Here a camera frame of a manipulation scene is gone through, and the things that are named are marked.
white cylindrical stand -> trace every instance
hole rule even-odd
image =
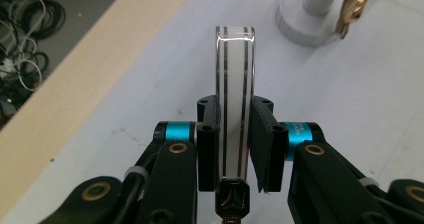
[[[334,31],[342,1],[279,0],[278,27],[289,40],[304,46],[319,47],[332,43],[339,39]]]

white tabletop surface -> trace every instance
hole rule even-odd
[[[317,49],[287,40],[277,0],[188,0],[1,223],[37,223],[79,183],[120,179],[162,120],[195,120],[215,90],[215,26],[256,29],[255,94],[279,121],[313,121],[327,141],[387,190],[424,181],[424,0],[370,0],[343,41]],[[293,223],[282,193],[256,194],[243,223]],[[212,223],[213,194],[199,193],[198,223]]]

gray floor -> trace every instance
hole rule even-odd
[[[39,42],[40,51],[50,58],[54,70],[70,50],[115,0],[54,0],[65,9],[66,21],[59,32]]]

gold metal object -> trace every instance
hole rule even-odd
[[[410,197],[414,198],[415,200],[417,200],[417,201],[419,201],[419,202],[424,203],[424,188],[419,187],[419,186],[407,186],[407,187],[405,188],[405,190],[406,190],[406,193],[407,193]],[[417,195],[417,194],[416,194],[417,192],[421,192],[421,193],[422,193],[422,195],[421,195],[421,196]]]
[[[340,17],[337,21],[336,33],[343,39],[349,32],[349,25],[358,21],[368,0],[343,0]]]
[[[96,201],[106,196],[110,191],[110,184],[107,182],[97,182],[85,188],[82,199],[86,201]]]
[[[312,155],[320,156],[325,153],[324,149],[322,147],[317,145],[307,145],[305,146],[305,150]]]
[[[175,143],[169,146],[169,151],[175,154],[183,153],[187,150],[187,145],[184,143]]]

